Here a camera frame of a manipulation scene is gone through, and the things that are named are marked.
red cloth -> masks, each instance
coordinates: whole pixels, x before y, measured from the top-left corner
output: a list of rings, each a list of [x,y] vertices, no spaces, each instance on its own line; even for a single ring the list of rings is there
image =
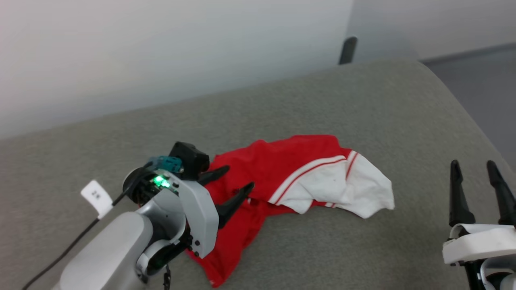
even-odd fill
[[[203,259],[195,257],[192,252],[188,251],[188,254],[204,268],[212,286],[218,287],[233,272],[241,252],[254,240],[267,216],[304,213],[311,206],[337,206],[353,211],[353,208],[347,208],[351,203],[346,196],[350,195],[346,180],[355,159],[361,160],[357,156],[359,154],[353,150],[341,148],[337,138],[329,135],[294,136],[271,143],[259,140],[249,147],[217,155],[210,170],[224,165],[229,165],[230,170],[206,186],[215,204],[223,204],[250,182],[255,183],[255,188],[248,202],[244,202],[225,227],[218,231],[215,248],[210,254]],[[373,179],[381,179],[376,176],[379,171],[374,170],[370,174]],[[380,208],[394,208],[390,181],[381,181],[385,188],[388,187],[381,191],[381,195],[386,196],[384,202],[378,209],[369,208],[362,215],[364,218]]]

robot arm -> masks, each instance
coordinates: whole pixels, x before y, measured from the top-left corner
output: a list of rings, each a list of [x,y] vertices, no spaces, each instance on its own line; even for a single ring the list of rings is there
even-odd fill
[[[215,205],[203,185],[228,167],[201,174],[208,169],[208,156],[182,142],[168,157],[152,161],[153,166],[133,171],[124,182],[124,191],[130,188],[127,195],[140,208],[118,216],[86,245],[53,290],[145,289],[149,278],[184,250],[207,256],[218,229],[254,187],[250,183],[225,204]]]
[[[445,264],[463,266],[471,290],[516,289],[516,207],[514,196],[493,161],[487,163],[495,188],[498,224],[477,224],[462,190],[462,173],[454,160],[450,169],[450,216],[452,227],[443,244]]]

gray fabric surface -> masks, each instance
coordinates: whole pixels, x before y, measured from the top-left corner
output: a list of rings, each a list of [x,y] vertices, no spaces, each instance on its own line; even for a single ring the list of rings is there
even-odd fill
[[[295,134],[334,134],[389,179],[396,209],[367,220],[330,208],[270,217],[221,289],[467,289],[443,264],[449,163],[459,159],[470,209],[496,222],[486,161],[506,162],[447,88],[422,64],[388,60],[159,108],[107,116],[0,142],[0,288],[19,289],[96,217],[79,195],[91,179],[111,194],[176,140],[214,156]],[[124,199],[33,289],[55,284],[67,261],[121,212]],[[173,289],[209,289],[185,254]],[[161,275],[151,289],[162,289]]]

wire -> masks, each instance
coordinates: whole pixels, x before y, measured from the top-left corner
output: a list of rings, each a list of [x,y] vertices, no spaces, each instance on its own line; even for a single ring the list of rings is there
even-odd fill
[[[36,276],[34,276],[34,278],[32,278],[27,284],[25,284],[25,286],[23,286],[22,290],[27,290],[29,288],[29,286],[32,285],[32,283],[34,283],[36,280],[38,280],[41,276],[43,276],[48,270],[52,269],[52,267],[54,267],[57,263],[59,263],[59,261],[61,261],[61,259],[63,259],[67,254],[68,252],[70,252],[70,250],[79,242],[79,240],[84,237],[84,235],[86,235],[87,232],[89,232],[91,230],[91,228],[93,228],[94,225],[96,225],[96,223],[99,222],[99,219],[95,219],[85,230],[83,230],[83,232],[66,248],[66,250],[61,254],[61,256],[57,257],[56,260],[54,260],[50,265],[47,266],[47,268],[44,268],[43,271],[39,272],[39,274],[37,274]]]
[[[115,201],[112,203],[112,206],[117,205],[122,198],[127,195],[129,192],[134,190],[134,187],[141,181],[142,177],[140,176],[140,173],[149,166],[152,165],[152,162],[147,162],[144,166],[138,168],[138,173],[136,174],[136,178],[131,180],[131,183],[129,183],[129,186],[115,199]],[[82,239],[97,223],[99,222],[99,219],[96,218],[91,224],[83,230],[79,234],[77,238],[66,248],[66,250],[59,256],[57,259],[55,259],[50,265],[48,265],[46,268],[44,268],[41,272],[39,272],[34,278],[32,278],[25,286],[23,286],[22,290],[27,290],[36,280],[38,280],[41,276],[43,276],[48,270],[52,269],[59,261],[61,261],[69,252],[72,250],[72,248]]]
[[[163,287],[164,287],[164,290],[170,290],[171,275],[170,275],[170,268],[168,267],[168,264],[165,265],[165,269],[167,270],[167,272],[165,274],[163,274]]]

